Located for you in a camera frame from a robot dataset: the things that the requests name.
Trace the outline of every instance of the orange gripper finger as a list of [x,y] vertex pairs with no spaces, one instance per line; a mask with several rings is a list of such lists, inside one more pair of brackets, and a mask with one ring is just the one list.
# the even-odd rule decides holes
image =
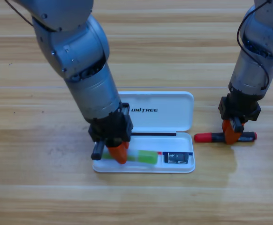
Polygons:
[[118,147],[108,147],[110,155],[120,164],[125,164],[127,162],[126,146],[127,144],[123,142]]
[[226,129],[231,126],[230,120],[223,120],[222,122],[222,130],[225,133]]
[[238,141],[242,133],[235,133],[229,120],[224,120],[222,123],[222,129],[225,135],[226,144],[234,144]]

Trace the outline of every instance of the red marker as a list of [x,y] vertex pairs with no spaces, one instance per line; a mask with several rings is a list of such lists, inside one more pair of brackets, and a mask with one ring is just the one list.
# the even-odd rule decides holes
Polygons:
[[[255,132],[243,132],[239,137],[238,142],[253,142],[257,139],[258,135]],[[225,143],[224,133],[205,133],[196,134],[194,141],[198,143]]]

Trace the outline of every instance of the printed logo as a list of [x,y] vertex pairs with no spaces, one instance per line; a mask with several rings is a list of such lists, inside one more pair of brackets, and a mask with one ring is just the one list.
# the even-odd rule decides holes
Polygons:
[[142,109],[142,108],[139,108],[139,109],[131,109],[132,112],[141,112],[141,113],[144,113],[144,112],[157,112],[159,109]]

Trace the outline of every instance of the wood grain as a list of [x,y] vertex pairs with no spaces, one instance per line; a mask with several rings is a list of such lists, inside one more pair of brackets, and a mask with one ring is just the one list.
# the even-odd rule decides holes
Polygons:
[[[119,90],[194,95],[191,135],[218,112],[253,1],[96,0]],[[19,8],[29,18],[27,12]],[[33,29],[0,0],[0,225],[273,225],[273,82],[252,144],[196,144],[191,174],[100,174],[93,143]]]

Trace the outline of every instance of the robotic arm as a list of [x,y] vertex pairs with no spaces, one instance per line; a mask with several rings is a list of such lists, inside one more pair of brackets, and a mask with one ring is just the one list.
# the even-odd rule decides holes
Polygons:
[[230,93],[222,97],[219,111],[227,144],[237,141],[244,124],[256,121],[261,100],[273,79],[273,0],[255,0],[237,33],[243,46],[229,82]]
[[[92,159],[106,145],[117,162],[127,160],[133,128],[109,70],[108,40],[91,15],[93,0],[13,0],[32,15],[40,49],[64,79],[96,142]],[[226,142],[233,144],[249,120],[257,120],[273,79],[273,0],[254,0],[237,33],[241,52],[219,111]]]
[[93,0],[14,0],[32,15],[42,53],[64,79],[95,144],[100,160],[106,145],[118,163],[127,160],[133,128],[129,104],[122,103],[109,70],[109,45],[91,15]]

